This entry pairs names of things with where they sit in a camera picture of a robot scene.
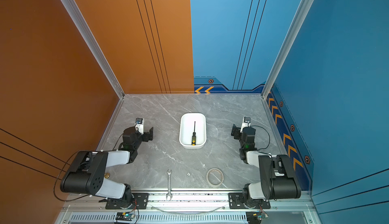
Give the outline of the black yellow screwdriver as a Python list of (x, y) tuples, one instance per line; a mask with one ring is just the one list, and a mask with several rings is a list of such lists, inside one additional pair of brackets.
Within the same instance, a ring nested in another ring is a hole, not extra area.
[(193, 124), (193, 133), (192, 133), (192, 137), (191, 137), (191, 145), (192, 146), (196, 145), (196, 140), (197, 140), (197, 137), (196, 137), (196, 122), (194, 122), (194, 124)]

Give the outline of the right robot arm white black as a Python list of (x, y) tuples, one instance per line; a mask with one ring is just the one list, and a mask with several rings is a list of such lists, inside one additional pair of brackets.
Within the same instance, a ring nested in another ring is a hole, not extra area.
[(269, 200), (298, 199), (301, 186), (288, 155), (263, 153), (255, 147), (256, 129), (232, 126), (231, 136), (240, 143), (241, 160), (259, 170), (260, 181), (243, 187), (240, 202), (247, 208), (270, 208)]

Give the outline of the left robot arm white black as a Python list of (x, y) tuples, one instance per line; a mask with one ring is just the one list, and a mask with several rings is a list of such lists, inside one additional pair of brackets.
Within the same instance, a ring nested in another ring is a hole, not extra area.
[(137, 200), (130, 185), (105, 178), (105, 171), (108, 167), (133, 163), (141, 143), (153, 138), (153, 128), (141, 132), (139, 126), (133, 126), (124, 130), (123, 142), (116, 150), (77, 152), (61, 180), (61, 191), (102, 197), (107, 209), (134, 209)]

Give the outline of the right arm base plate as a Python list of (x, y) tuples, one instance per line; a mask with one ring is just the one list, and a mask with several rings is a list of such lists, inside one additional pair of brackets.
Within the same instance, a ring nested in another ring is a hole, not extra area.
[(241, 192), (228, 193), (230, 209), (270, 209), (270, 202), (265, 199), (244, 197)]

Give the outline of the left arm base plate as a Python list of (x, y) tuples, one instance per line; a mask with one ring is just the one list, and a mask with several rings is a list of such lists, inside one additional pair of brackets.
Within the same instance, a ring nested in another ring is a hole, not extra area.
[(149, 193), (131, 193), (121, 199), (108, 199), (105, 209), (144, 210), (147, 208), (148, 200)]

